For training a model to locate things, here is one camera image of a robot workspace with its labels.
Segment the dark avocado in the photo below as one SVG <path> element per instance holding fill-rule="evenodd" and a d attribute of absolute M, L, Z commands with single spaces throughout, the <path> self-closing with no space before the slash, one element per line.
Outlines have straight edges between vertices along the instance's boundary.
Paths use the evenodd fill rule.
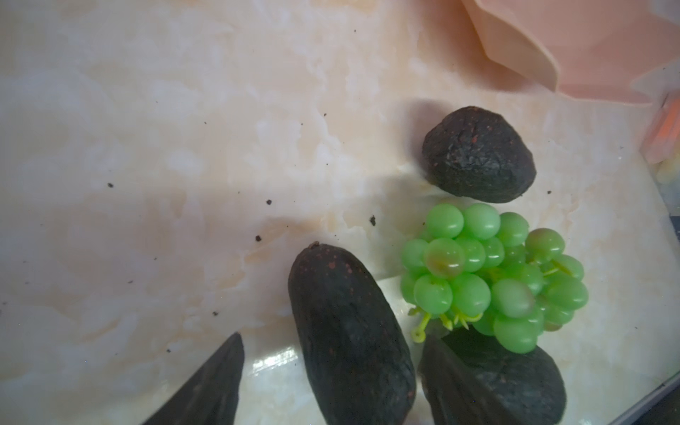
<path fill-rule="evenodd" d="M 546 351 L 510 352 L 475 330 L 427 336 L 418 372 L 435 424 L 558 424 L 567 406 Z"/>
<path fill-rule="evenodd" d="M 402 424 L 416 373 L 401 327 L 364 264 L 314 242 L 295 258 L 290 304 L 320 411 L 329 424 Z"/>
<path fill-rule="evenodd" d="M 502 115 L 476 106 L 449 113 L 430 129 L 421 155 L 439 189 L 492 204 L 520 198 L 537 176 L 515 129 Z"/>

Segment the green grape bunch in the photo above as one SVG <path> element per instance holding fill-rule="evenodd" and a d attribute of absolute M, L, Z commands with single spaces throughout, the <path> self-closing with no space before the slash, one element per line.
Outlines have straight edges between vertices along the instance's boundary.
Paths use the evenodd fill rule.
<path fill-rule="evenodd" d="M 557 231 L 531 229 L 516 212 L 434 206 L 423 233 L 401 251 L 401 295 L 420 319 L 412 340 L 423 343 L 438 321 L 449 331 L 474 329 L 510 352 L 532 352 L 544 332 L 568 324 L 589 301 L 584 267 L 565 248 Z"/>

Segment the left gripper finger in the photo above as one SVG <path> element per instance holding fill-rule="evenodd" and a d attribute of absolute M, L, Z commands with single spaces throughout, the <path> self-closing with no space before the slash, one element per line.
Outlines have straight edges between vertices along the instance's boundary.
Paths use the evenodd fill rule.
<path fill-rule="evenodd" d="M 232 425 L 243 368 L 244 345 L 236 332 L 143 425 Z"/>

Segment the dark avocado front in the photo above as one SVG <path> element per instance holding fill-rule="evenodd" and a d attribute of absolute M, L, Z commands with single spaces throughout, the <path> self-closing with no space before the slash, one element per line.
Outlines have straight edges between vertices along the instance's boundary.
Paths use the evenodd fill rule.
<path fill-rule="evenodd" d="M 475 330 L 427 336 L 418 372 L 435 424 L 558 424 L 567 406 L 546 351 L 510 352 Z"/>

